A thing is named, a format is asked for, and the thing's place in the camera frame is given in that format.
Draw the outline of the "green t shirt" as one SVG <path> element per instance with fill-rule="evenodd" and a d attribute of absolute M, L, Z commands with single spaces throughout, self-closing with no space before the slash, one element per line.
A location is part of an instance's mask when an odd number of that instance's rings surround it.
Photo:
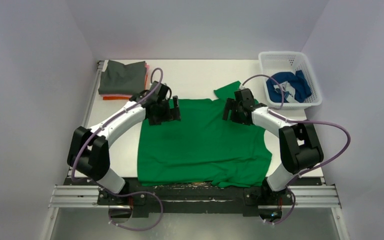
<path fill-rule="evenodd" d="M 141 125 L 137 178 L 144 186 L 211 182 L 221 188 L 260 186 L 272 160 L 265 130 L 223 120 L 238 81 L 214 91 L 215 99 L 180 99 L 179 121 Z"/>

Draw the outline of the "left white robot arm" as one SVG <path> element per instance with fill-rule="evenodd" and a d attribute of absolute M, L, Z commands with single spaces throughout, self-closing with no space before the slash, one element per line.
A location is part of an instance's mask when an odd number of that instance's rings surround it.
<path fill-rule="evenodd" d="M 133 95 L 112 116 L 90 128 L 79 126 L 73 132 L 67 164 L 110 191 L 109 197 L 118 205 L 126 203 L 129 191 L 126 181 L 110 166 L 110 147 L 130 128 L 145 120 L 149 125 L 180 121 L 179 98 L 171 95 L 165 84 L 154 83 L 150 90 Z"/>

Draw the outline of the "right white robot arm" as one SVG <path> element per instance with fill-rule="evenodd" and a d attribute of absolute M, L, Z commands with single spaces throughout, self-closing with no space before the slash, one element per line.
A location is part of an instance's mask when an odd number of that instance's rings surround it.
<path fill-rule="evenodd" d="M 226 100 L 223 120 L 254 125 L 275 135 L 279 140 L 280 165 L 267 177 L 260 196 L 268 204 L 280 198 L 281 191 L 303 170 L 309 170 L 324 159 L 324 153 L 312 123 L 293 122 L 263 103 L 256 103 L 250 89 L 234 92 Z"/>

